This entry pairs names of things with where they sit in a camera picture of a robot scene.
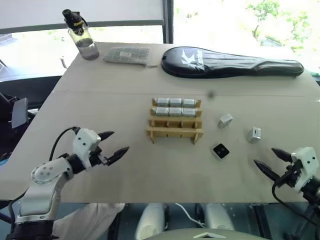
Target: person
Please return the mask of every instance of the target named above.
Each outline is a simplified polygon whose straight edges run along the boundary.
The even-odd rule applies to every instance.
[[[124,207],[124,203],[89,203],[54,221],[52,235],[59,240],[96,240]]]

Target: white cable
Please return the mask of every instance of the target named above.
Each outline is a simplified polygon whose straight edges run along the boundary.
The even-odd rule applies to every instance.
[[[200,227],[202,227],[202,228],[204,228],[204,229],[206,228],[204,223],[193,219],[193,218],[189,215],[189,213],[187,212],[187,210],[184,208],[184,206],[182,206],[182,205],[179,204],[179,203],[175,203],[175,205],[179,206],[179,207],[184,211],[184,213],[185,213],[185,215],[188,217],[188,219],[190,219],[192,222],[198,224]]]

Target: table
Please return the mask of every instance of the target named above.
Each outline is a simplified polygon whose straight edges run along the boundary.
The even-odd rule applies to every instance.
[[[115,46],[126,44],[98,45],[101,53]],[[148,46],[152,65],[160,64],[163,52],[172,47]],[[320,156],[319,89],[307,72],[297,78],[185,79],[168,75],[160,66],[144,68],[105,63],[102,56],[94,61],[77,56],[0,168],[0,199],[22,193],[32,169],[48,160],[59,133],[78,125],[96,132],[115,131],[100,144],[106,156],[125,146],[130,149],[110,167],[96,166],[76,175],[62,191],[64,202],[275,202],[272,182],[253,159],[282,174],[286,164],[271,147],[292,152],[310,146]],[[210,91],[215,92],[214,98],[207,96]],[[152,144],[145,129],[154,97],[202,100],[204,135],[196,145],[188,138],[157,138]],[[234,120],[220,129],[218,119],[226,113]],[[255,144],[246,140],[253,126],[262,129],[262,140]],[[73,137],[69,133],[61,139],[56,157],[70,152]],[[218,143],[230,150],[223,161],[210,151]],[[289,187],[278,195],[285,201],[302,201]]]

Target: black cable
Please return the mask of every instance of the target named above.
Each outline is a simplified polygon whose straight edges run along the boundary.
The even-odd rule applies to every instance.
[[[27,192],[27,190],[25,190],[24,193],[22,193],[20,196],[18,196],[17,198],[11,200],[8,204],[8,210],[9,210],[9,213],[10,213],[10,217],[11,217],[11,229],[10,229],[10,233],[12,234],[14,232],[14,229],[15,229],[15,222],[16,222],[16,215],[15,215],[15,212],[12,208],[12,205],[18,201],[19,199],[21,199],[25,193]]]
[[[298,215],[299,217],[301,218],[304,218],[305,220],[307,220],[309,223],[311,223],[312,225],[314,226],[317,226],[317,224],[312,221],[310,218],[308,218],[306,215],[304,215],[303,213],[301,212],[298,212],[297,210],[295,210],[294,208],[292,208],[291,206],[289,206],[287,203],[285,203],[284,201],[282,201],[280,198],[277,197],[276,195],[276,187],[278,186],[279,184],[279,180],[281,178],[279,178],[277,181],[274,182],[274,184],[272,185],[272,195],[273,197],[280,203],[282,204],[283,206],[285,206],[287,209],[291,210],[293,213],[295,213],[296,215]]]
[[[63,134],[65,134],[66,132],[68,132],[69,130],[73,130],[74,127],[69,127],[67,128],[66,130],[64,130],[63,132],[60,133],[60,135],[56,138],[53,146],[52,146],[52,149],[51,149],[51,153],[50,153],[50,157],[49,157],[49,162],[52,161],[52,158],[54,157],[54,152],[55,152],[55,149],[56,149],[56,146],[60,140],[60,138],[63,136]]]

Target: window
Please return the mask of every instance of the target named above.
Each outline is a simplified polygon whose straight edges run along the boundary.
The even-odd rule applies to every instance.
[[[320,73],[319,0],[174,0],[174,43],[297,59]]]
[[[89,29],[96,42],[163,43],[162,26],[108,26]],[[67,29],[0,35],[0,81],[62,75],[78,50]]]

